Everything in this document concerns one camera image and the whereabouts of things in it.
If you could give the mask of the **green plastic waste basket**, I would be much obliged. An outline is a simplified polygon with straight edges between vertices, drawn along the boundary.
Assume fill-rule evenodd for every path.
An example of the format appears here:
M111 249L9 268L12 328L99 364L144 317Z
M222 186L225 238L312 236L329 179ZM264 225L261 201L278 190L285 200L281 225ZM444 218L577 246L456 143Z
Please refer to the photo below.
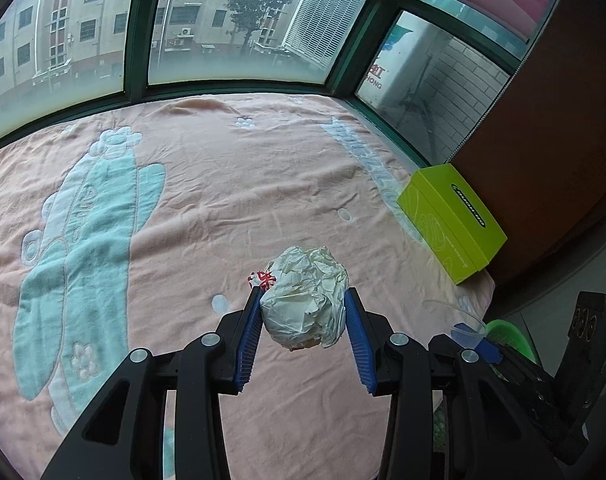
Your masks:
M539 361L537 356L524 333L522 333L513 323L504 320L493 320L487 325L486 338L492 344L503 344L517 352L523 354L527 359L530 359L535 364ZM434 394L436 400L436 408L434 410L433 422L433 445L436 452L444 452L446 448L446 410L442 400L442 395Z

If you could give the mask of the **brown wooden wardrobe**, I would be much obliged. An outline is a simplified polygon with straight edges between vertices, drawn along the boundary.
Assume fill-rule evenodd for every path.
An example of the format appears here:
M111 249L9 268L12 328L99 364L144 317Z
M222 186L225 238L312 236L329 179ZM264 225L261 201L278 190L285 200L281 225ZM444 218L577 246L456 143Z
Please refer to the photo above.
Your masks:
M508 240L488 267L504 286L606 195L606 12L560 0L536 46L452 163Z

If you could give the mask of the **green window frame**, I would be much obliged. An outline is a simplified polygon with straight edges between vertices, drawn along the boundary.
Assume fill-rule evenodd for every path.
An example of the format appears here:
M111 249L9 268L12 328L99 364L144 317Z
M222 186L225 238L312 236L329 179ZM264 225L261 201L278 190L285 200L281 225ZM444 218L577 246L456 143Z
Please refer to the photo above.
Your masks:
M438 164L531 44L461 0L10 0L0 145L172 96L292 91L355 101Z

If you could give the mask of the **pink cartoon blanket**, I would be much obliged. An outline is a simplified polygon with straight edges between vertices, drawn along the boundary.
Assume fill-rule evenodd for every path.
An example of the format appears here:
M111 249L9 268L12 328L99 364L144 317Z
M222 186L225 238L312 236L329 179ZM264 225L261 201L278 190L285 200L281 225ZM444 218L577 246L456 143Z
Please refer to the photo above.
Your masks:
M0 150L0 450L38 478L129 351L184 348L286 248L324 247L365 307L428 340L428 300L486 312L397 206L412 171L335 100L139 105Z

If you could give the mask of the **clear plastic cup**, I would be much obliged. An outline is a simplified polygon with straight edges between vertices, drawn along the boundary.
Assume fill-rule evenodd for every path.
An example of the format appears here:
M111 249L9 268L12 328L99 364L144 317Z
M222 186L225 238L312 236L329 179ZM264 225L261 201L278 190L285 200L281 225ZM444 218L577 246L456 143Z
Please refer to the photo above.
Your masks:
M450 337L450 330L457 323L466 323L472 327L476 324L484 324L474 314L462 310L453 304L446 304L446 302L438 300L423 301L419 313L420 325L430 337L436 335L447 335Z

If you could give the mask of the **green shoe box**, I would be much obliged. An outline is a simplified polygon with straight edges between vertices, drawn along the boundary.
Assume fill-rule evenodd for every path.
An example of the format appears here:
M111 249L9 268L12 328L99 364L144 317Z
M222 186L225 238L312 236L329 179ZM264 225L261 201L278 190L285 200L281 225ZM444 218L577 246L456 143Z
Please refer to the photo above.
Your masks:
M507 241L492 213L451 164L414 172L397 203L457 285L484 270Z

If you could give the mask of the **paper ball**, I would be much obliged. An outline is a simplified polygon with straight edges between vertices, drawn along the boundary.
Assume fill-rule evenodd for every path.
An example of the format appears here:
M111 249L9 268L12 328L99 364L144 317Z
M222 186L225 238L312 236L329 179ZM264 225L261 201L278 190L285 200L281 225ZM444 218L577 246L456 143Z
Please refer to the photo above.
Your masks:
M348 274L326 246L286 248L248 284L263 292L263 323L281 347L329 348L344 333Z

